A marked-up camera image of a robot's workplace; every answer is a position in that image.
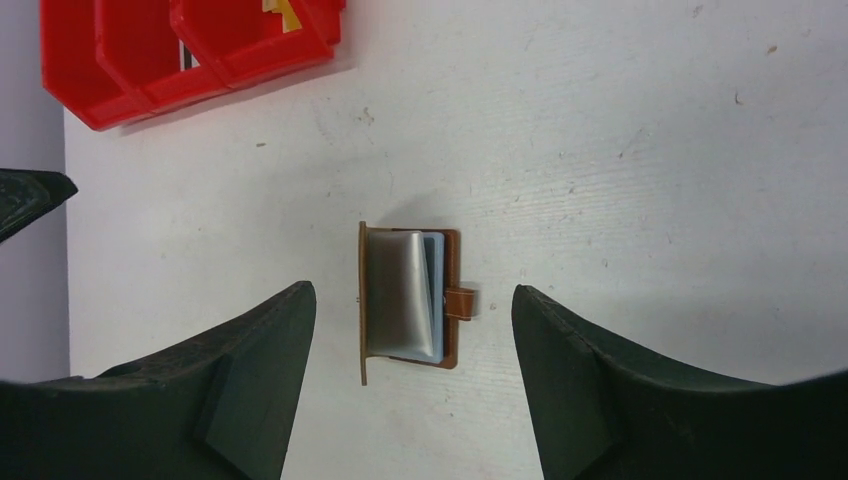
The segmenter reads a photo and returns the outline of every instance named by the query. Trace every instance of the table surface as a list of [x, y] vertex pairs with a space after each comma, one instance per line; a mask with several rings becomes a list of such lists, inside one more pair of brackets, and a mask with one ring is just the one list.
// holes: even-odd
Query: table surface
[[[290, 283], [318, 318], [284, 477], [541, 478], [531, 284], [674, 358], [848, 366], [842, 0], [349, 2], [331, 66], [106, 133], [66, 116], [72, 373]], [[459, 366], [369, 361], [357, 222], [456, 227]]]

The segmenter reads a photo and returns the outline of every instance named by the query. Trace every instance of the red storage bin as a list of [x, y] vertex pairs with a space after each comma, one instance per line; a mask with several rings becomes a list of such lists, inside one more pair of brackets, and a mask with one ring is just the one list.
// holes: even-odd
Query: red storage bin
[[228, 91], [207, 66], [182, 70], [169, 0], [95, 0], [95, 31], [97, 63], [149, 112]]
[[147, 115], [97, 64], [94, 0], [42, 0], [41, 76], [86, 125], [100, 129]]
[[302, 28], [285, 33], [280, 16], [263, 12], [259, 0], [171, 4], [177, 35], [233, 88], [329, 60], [340, 38], [338, 0], [290, 0]]
[[262, 0], [41, 0], [44, 86], [102, 130], [331, 59], [345, 1], [288, 1], [283, 32]]

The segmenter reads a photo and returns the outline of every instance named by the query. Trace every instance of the yellow label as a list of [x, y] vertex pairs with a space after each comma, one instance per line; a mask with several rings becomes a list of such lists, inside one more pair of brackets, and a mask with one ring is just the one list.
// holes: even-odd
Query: yellow label
[[280, 13], [279, 9], [280, 9], [280, 7], [278, 6], [278, 0], [262, 0], [262, 11], [263, 12]]
[[302, 28], [300, 19], [297, 18], [297, 14], [295, 14], [294, 9], [291, 8], [289, 0], [279, 0], [277, 5], [280, 10], [279, 13], [283, 14], [283, 33], [300, 30]]

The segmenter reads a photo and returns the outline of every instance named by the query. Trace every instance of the stain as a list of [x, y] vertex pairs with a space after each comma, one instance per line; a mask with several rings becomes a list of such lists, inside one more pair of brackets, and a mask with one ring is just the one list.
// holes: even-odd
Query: stain
[[634, 150], [633, 147], [642, 142], [645, 137], [648, 136], [650, 136], [650, 134], [645, 133], [645, 127], [636, 130], [636, 133], [633, 134], [633, 138], [631, 138], [630, 141], [627, 142], [627, 145], [625, 145], [624, 148], [621, 150], [621, 153], [618, 154], [618, 158], [624, 158], [624, 154], [627, 153], [628, 150]]
[[315, 122], [315, 127], [318, 129], [318, 132], [321, 134], [321, 138], [323, 138], [329, 145], [333, 145], [333, 134], [327, 127], [327, 123], [321, 115], [321, 110], [314, 101], [310, 103], [312, 105], [312, 120]]
[[363, 108], [362, 109], [362, 116], [356, 117], [356, 118], [360, 122], [364, 123], [365, 125], [368, 125], [369, 127], [371, 126], [372, 123], [374, 123], [374, 117], [371, 116], [370, 113], [368, 113], [368, 107]]

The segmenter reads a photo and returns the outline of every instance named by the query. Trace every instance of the brown leather wallet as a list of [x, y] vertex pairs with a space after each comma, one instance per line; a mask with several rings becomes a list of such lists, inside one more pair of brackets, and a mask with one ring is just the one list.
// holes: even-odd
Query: brown leather wallet
[[460, 241], [458, 230], [440, 229], [401, 229], [401, 228], [372, 228], [359, 223], [359, 362], [362, 375], [362, 385], [367, 385], [368, 376], [365, 369], [365, 359], [383, 356], [368, 350], [368, 233], [369, 232], [398, 232], [420, 231], [438, 232], [445, 237], [445, 277], [444, 277], [444, 357], [439, 363], [427, 363], [398, 357], [388, 357], [394, 360], [430, 365], [433, 367], [451, 369], [456, 367], [459, 346], [459, 321], [471, 320], [476, 292], [459, 286], [459, 252]]

